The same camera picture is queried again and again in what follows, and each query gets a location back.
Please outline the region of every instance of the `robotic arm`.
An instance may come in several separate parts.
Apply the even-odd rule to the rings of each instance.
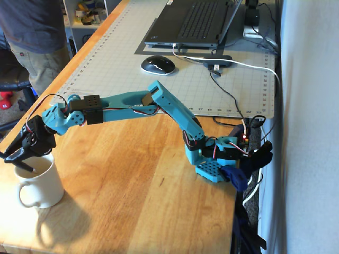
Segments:
[[[245,153],[244,129],[236,126],[228,137],[207,137],[192,112],[161,83],[153,82],[148,91],[130,92],[107,98],[98,95],[72,95],[67,105],[56,103],[36,115],[23,126],[5,153],[6,163],[13,163],[32,171],[23,160],[49,154],[56,147],[55,134],[63,135],[74,125],[98,124],[122,119],[153,116],[159,110],[168,114],[183,131],[186,155],[195,165],[195,171],[213,182],[231,180],[238,191],[247,188],[247,179],[253,171],[267,165],[272,159],[271,144],[257,152]]]

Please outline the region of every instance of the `computer mouse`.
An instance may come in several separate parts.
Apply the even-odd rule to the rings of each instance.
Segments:
[[[163,56],[151,56],[142,62],[141,68],[148,73],[157,75],[168,75],[175,70],[175,65]]]

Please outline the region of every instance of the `cutting mat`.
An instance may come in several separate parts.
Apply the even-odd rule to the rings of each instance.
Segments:
[[[175,73],[159,76],[142,71],[140,65],[147,56],[135,52],[166,3],[166,0],[131,0],[58,94],[63,97],[71,94],[108,97],[147,90],[149,84],[158,80],[195,115],[239,117],[233,99],[214,84],[207,68],[201,64],[169,53],[166,57],[175,63]],[[156,55],[159,49],[148,50]],[[234,60],[246,64],[274,69],[274,56],[255,49],[254,44],[246,41],[238,41],[232,48],[227,48],[224,55],[231,55]],[[223,69],[222,76],[216,80],[237,98],[245,117],[274,116],[274,76],[269,71],[233,65]],[[51,104],[55,102],[61,101],[56,97]]]

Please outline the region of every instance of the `black laptop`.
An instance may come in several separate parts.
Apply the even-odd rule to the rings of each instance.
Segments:
[[[169,0],[145,39],[145,44],[216,47],[242,0]]]

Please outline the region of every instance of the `coffee mug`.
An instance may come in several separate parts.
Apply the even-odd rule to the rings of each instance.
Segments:
[[[20,181],[17,186],[19,203],[27,208],[48,208],[57,204],[64,195],[64,188],[53,155],[31,157],[23,162],[34,168],[35,172],[14,167],[14,173]],[[22,190],[26,192],[25,201],[20,197]]]

